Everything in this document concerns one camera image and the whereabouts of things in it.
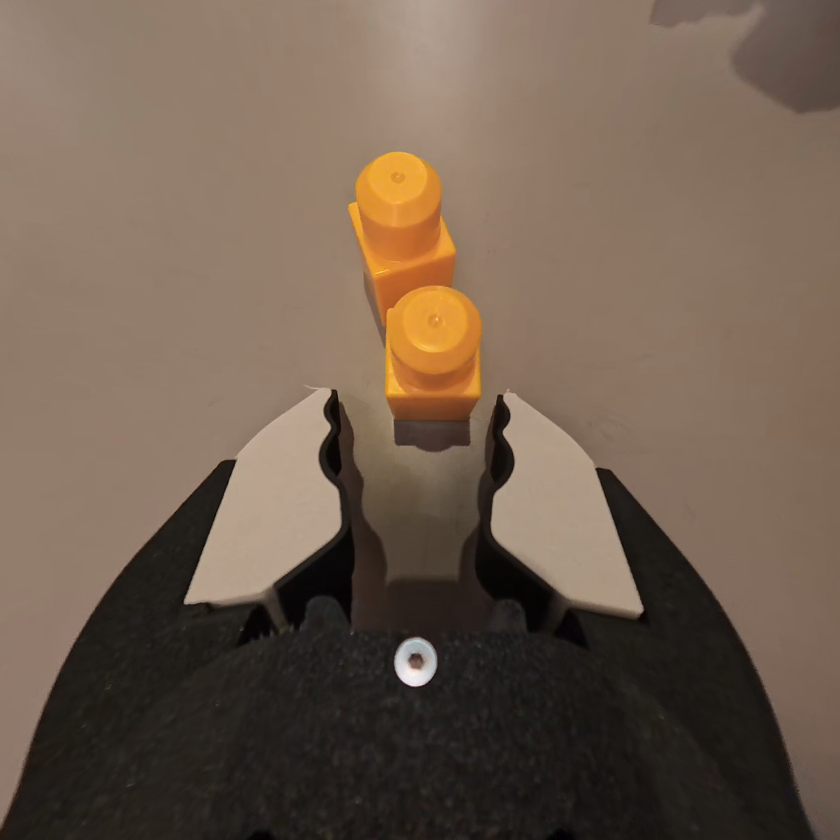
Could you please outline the orange mega block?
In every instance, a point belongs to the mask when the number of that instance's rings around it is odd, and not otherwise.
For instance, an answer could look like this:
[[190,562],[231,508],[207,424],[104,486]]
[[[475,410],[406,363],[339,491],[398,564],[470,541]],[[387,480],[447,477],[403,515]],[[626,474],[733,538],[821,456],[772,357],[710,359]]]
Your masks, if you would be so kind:
[[384,153],[358,175],[348,211],[381,325],[409,292],[453,286],[457,251],[442,203],[437,171],[415,154]]
[[466,423],[481,397],[482,322],[445,286],[409,291],[385,317],[385,399],[398,423]]

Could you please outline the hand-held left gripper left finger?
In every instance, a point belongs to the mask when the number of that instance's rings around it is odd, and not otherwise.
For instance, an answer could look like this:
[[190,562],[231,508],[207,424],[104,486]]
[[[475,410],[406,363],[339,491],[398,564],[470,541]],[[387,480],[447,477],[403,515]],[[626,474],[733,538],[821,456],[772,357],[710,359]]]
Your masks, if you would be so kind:
[[328,597],[350,617],[354,546],[340,431],[338,394],[313,388],[239,451],[187,606],[262,605],[277,626],[299,627],[310,601]]

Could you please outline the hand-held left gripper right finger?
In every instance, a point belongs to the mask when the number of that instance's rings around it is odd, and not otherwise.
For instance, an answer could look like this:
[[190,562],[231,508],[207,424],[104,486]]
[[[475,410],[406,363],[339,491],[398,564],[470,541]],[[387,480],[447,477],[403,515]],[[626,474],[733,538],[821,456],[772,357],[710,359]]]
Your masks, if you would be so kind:
[[478,583],[527,631],[552,634],[570,611],[643,616],[594,461],[514,392],[493,406],[478,511]]

